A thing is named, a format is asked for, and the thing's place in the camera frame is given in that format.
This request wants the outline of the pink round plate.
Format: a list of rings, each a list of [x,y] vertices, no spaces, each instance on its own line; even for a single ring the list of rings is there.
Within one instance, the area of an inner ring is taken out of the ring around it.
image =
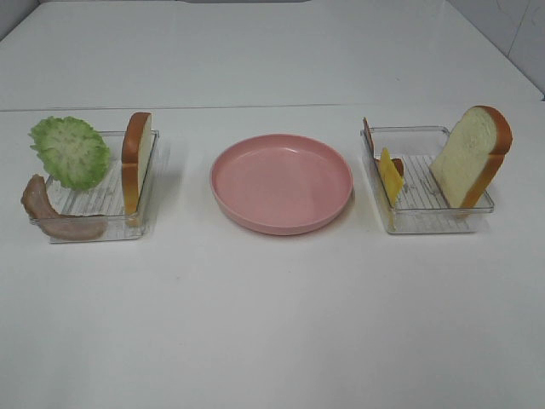
[[[353,191],[347,161],[301,135],[259,135],[222,152],[209,174],[223,213],[260,233],[293,235],[338,217]]]

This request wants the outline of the green lettuce leaf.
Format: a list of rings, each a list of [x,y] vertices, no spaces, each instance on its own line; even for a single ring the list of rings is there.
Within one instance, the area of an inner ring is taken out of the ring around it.
[[[31,128],[31,149],[44,170],[62,187],[84,191],[96,187],[109,169],[111,151],[89,123],[72,116],[47,117]]]

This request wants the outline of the right clear plastic tray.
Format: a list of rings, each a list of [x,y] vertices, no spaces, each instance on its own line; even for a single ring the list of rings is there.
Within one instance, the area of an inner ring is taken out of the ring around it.
[[[443,126],[370,127],[375,146],[371,156],[364,130],[364,167],[385,230],[391,234],[473,233],[485,224],[495,204],[483,193],[468,209],[451,208],[433,178],[429,165],[448,141]],[[404,165],[404,184],[394,206],[390,205],[378,170],[382,149]]]

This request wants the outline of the left clear plastic tray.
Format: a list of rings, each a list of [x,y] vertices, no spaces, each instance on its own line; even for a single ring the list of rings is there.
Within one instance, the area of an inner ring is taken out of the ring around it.
[[[87,191],[73,191],[47,177],[45,180],[49,202],[60,214],[72,216],[103,215],[107,220],[106,231],[92,242],[139,239],[153,226],[156,217],[155,193],[169,156],[168,148],[157,130],[154,136],[146,176],[142,186],[137,211],[132,215],[124,212],[122,188],[122,131],[101,131],[100,135],[111,151],[110,164],[105,178]]]

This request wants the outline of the bread slice from tray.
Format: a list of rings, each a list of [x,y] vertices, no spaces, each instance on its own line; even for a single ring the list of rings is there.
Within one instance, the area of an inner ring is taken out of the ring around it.
[[[129,119],[122,146],[122,188],[124,212],[137,211],[154,136],[152,115],[135,112]]]

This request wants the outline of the clear plastic tray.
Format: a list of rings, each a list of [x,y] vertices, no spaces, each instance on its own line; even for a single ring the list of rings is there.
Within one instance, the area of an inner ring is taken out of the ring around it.
[[[73,191],[47,177],[45,180],[49,202],[60,214],[72,216],[103,215],[107,220],[106,231],[92,242],[139,239],[153,226],[156,217],[155,193],[169,156],[168,148],[157,130],[154,136],[146,176],[142,186],[137,211],[132,215],[124,212],[122,188],[122,131],[101,131],[100,135],[111,151],[110,164],[105,178],[87,191]]]
[[[468,209],[451,208],[433,178],[429,165],[448,141],[443,126],[370,127],[375,146],[371,156],[364,130],[364,167],[385,230],[391,234],[473,233],[485,224],[495,204],[483,193]],[[390,205],[378,170],[382,149],[404,165],[404,184],[394,206]]]

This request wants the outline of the bread slice in right tray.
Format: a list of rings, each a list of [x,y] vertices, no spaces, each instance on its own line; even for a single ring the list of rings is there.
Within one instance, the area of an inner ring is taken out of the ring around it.
[[[501,167],[513,141],[504,116],[494,107],[469,108],[429,166],[452,208],[472,208]]]

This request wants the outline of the yellow cheese slice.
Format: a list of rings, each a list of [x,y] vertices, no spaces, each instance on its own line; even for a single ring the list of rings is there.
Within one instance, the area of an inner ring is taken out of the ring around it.
[[[400,158],[391,158],[386,147],[378,161],[379,174],[391,206],[394,206],[404,184],[404,165]]]

